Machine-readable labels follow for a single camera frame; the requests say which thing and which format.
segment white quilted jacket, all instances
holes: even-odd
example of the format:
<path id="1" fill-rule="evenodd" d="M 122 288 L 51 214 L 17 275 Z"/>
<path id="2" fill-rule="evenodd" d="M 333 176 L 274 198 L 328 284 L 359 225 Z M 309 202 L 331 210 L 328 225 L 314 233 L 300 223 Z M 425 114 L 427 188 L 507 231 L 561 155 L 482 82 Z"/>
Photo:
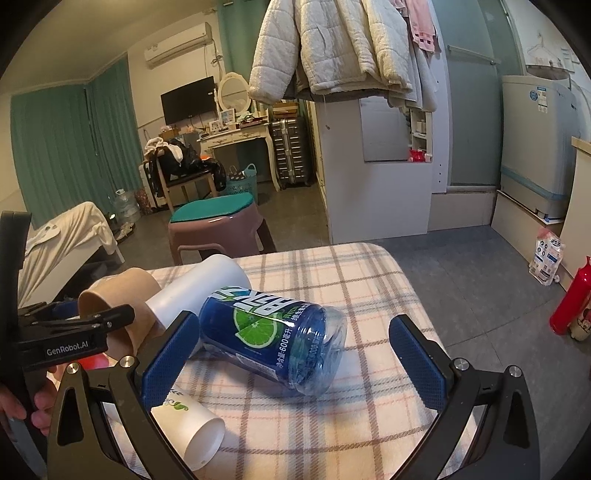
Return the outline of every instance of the white quilted jacket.
<path id="1" fill-rule="evenodd" d="M 318 95 L 413 90 L 407 25 L 389 0 L 271 0 L 256 44 L 251 98 L 283 98 L 299 56 Z"/>

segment blue gripper pad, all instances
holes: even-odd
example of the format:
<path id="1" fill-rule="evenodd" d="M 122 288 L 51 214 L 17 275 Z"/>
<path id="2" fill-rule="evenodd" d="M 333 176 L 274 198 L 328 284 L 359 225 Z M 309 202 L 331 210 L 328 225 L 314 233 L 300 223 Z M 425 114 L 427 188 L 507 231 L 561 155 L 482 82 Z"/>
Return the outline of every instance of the blue gripper pad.
<path id="1" fill-rule="evenodd" d="M 66 320 L 78 315 L 78 300 L 63 301 L 53 307 L 53 317 L 57 320 Z"/>
<path id="2" fill-rule="evenodd" d="M 179 318 L 169 329 L 173 328 L 178 321 Z M 199 319 L 194 313 L 189 313 L 144 371 L 141 399 L 145 408 L 158 407 L 166 400 L 166 396 L 198 341 Z"/>
<path id="3" fill-rule="evenodd" d="M 401 316 L 390 320 L 390 345 L 427 408 L 441 412 L 447 403 L 447 388 L 443 374 Z"/>

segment white bedsheet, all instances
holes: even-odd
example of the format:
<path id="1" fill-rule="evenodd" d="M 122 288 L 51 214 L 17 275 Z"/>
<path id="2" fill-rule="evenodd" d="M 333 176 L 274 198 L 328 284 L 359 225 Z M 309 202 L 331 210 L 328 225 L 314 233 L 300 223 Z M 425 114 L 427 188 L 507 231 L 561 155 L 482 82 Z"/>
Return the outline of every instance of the white bedsheet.
<path id="1" fill-rule="evenodd" d="M 107 254 L 117 242 L 104 215 L 92 202 L 84 202 L 42 226 L 27 242 L 27 254 L 18 275 L 18 305 L 26 305 L 50 271 L 76 247 L 97 236 Z"/>

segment finger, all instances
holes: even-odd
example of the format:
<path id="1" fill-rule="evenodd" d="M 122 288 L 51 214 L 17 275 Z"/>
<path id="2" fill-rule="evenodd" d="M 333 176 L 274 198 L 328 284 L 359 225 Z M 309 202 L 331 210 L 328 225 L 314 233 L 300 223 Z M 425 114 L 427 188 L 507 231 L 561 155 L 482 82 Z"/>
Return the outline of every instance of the finger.
<path id="1" fill-rule="evenodd" d="M 61 364 L 56 367 L 56 371 L 53 372 L 53 378 L 55 378 L 58 382 L 61 382 L 62 377 L 64 376 L 64 372 L 66 371 L 67 364 Z"/>
<path id="2" fill-rule="evenodd" d="M 0 410 L 3 410 L 8 417 L 24 420 L 27 418 L 27 411 L 12 395 L 9 389 L 0 384 Z"/>
<path id="3" fill-rule="evenodd" d="M 31 413 L 31 423 L 39 430 L 48 429 L 51 425 L 51 411 L 34 411 Z"/>
<path id="4" fill-rule="evenodd" d="M 56 402 L 56 397 L 56 386 L 51 380 L 47 379 L 42 389 L 35 394 L 35 406 L 39 410 L 51 408 Z"/>

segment towel rack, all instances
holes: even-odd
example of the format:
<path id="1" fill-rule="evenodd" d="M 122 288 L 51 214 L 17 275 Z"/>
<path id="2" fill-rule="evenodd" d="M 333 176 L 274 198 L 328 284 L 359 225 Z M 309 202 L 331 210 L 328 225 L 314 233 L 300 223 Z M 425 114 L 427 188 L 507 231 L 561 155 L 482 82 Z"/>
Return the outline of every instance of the towel rack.
<path id="1" fill-rule="evenodd" d="M 484 55 L 482 53 L 478 53 L 477 51 L 467 50 L 466 48 L 455 47 L 454 45 L 448 45 L 447 49 L 451 53 L 461 53 L 464 55 L 468 55 L 470 57 L 476 57 L 477 59 L 486 60 L 486 61 L 490 62 L 491 65 L 499 65 L 501 63 L 500 60 L 497 60 L 493 57 L 489 57 L 489 56 Z"/>

